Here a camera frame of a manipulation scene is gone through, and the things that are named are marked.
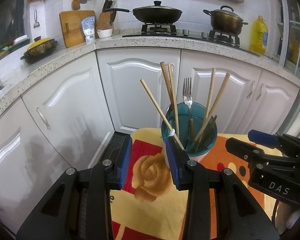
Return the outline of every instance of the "chopstick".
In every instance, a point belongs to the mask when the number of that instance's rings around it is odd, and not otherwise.
[[[167,125],[167,127],[170,129],[170,131],[173,130],[173,128],[171,127],[171,125],[169,124],[167,118],[164,116],[162,110],[160,109],[160,106],[158,105],[157,101],[155,100],[153,94],[151,93],[150,89],[148,88],[146,82],[143,79],[140,79],[141,84],[143,85],[143,87],[145,88],[148,96],[150,97],[152,103],[154,104],[155,108],[157,109],[157,111],[159,112],[161,118],[163,119],[163,121],[165,122],[165,124]],[[185,148],[183,147],[182,143],[180,142],[178,136],[176,133],[174,133],[174,138],[176,139],[177,143],[179,144],[180,148],[182,150],[185,150]]]
[[[168,91],[170,103],[172,105],[173,100],[172,100],[171,84],[170,84],[170,80],[169,80],[169,77],[168,77],[168,73],[167,73],[167,69],[166,69],[165,63],[164,62],[160,62],[160,67],[161,67],[161,70],[162,70],[164,81],[166,83],[166,87],[167,87],[167,91]]]
[[[205,142],[205,140],[208,138],[209,133],[211,132],[212,127],[213,127],[214,123],[216,122],[216,119],[217,119],[217,115],[215,115],[214,118],[212,119],[212,122],[211,122],[211,124],[209,124],[208,128],[206,129],[205,134],[204,135],[202,134],[203,135],[202,140],[200,141],[200,143],[198,143],[198,145],[203,144]]]
[[[204,129],[206,128],[206,126],[207,126],[207,124],[209,122],[209,117],[213,115],[215,109],[217,108],[217,105],[218,105],[218,103],[219,103],[219,101],[220,101],[220,99],[222,97],[222,94],[223,94],[223,92],[224,92],[224,90],[226,88],[226,85],[227,85],[227,83],[229,81],[229,78],[230,78],[230,73],[227,72],[225,78],[223,79],[222,85],[221,85],[221,87],[219,89],[219,92],[218,92],[218,95],[216,97],[216,100],[214,101],[214,103],[213,103],[213,105],[211,107],[211,110],[209,112],[209,115],[208,115],[207,119],[204,121],[204,123],[203,123],[200,131],[198,132],[197,136],[195,137],[195,139],[194,139],[195,141],[198,141],[198,139],[202,135]]]
[[[189,120],[189,128],[190,128],[190,139],[194,139],[194,130],[193,130],[193,118]]]
[[[173,81],[173,73],[172,73],[172,64],[168,63],[168,70],[169,70],[169,78],[170,78],[170,84],[171,84],[171,93],[172,93],[172,107],[173,107],[173,114],[174,114],[174,120],[176,122],[176,133],[179,137],[179,116],[178,116],[178,108],[177,108],[177,99],[176,99],[176,92],[174,87],[174,81]]]
[[[212,71],[211,71],[211,79],[210,79],[208,101],[207,101],[207,105],[206,105],[206,112],[204,113],[204,119],[203,119],[202,125],[204,124],[204,122],[207,120],[207,118],[209,116],[215,75],[216,75],[216,69],[213,68]]]

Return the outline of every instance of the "white bowl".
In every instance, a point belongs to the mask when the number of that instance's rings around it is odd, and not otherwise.
[[[97,31],[99,38],[105,38],[105,37],[110,37],[112,35],[113,29],[108,29],[108,30],[100,30]]]

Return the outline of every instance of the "gas stove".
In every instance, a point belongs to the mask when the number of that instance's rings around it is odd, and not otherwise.
[[[189,30],[183,30],[183,33],[178,33],[176,26],[173,24],[144,24],[140,33],[123,35],[122,37],[171,37],[207,41],[245,51],[257,57],[260,56],[259,54],[240,46],[240,39],[238,36],[234,36],[229,33],[218,32],[215,30],[211,30],[208,36],[205,33],[201,33],[201,35],[189,34]]]

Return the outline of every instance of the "yellow lid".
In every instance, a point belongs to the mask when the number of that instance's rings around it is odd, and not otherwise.
[[[40,45],[41,43],[44,43],[44,42],[49,41],[49,40],[51,40],[51,38],[40,39],[40,40],[38,40],[38,41],[32,43],[32,44],[28,47],[27,50],[31,50],[31,49],[34,48],[35,46],[38,46],[38,45]]]

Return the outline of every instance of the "stove burner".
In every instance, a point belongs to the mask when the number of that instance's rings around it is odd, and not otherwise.
[[[223,42],[235,44],[238,46],[240,45],[240,38],[238,36],[232,35],[231,33],[223,33],[223,32],[219,32],[219,31],[211,30],[209,32],[208,39],[223,41]]]
[[[177,34],[177,29],[176,26],[173,24],[149,24],[145,23],[142,28],[141,28],[141,33],[142,34],[151,34],[151,33],[172,33],[172,34]]]

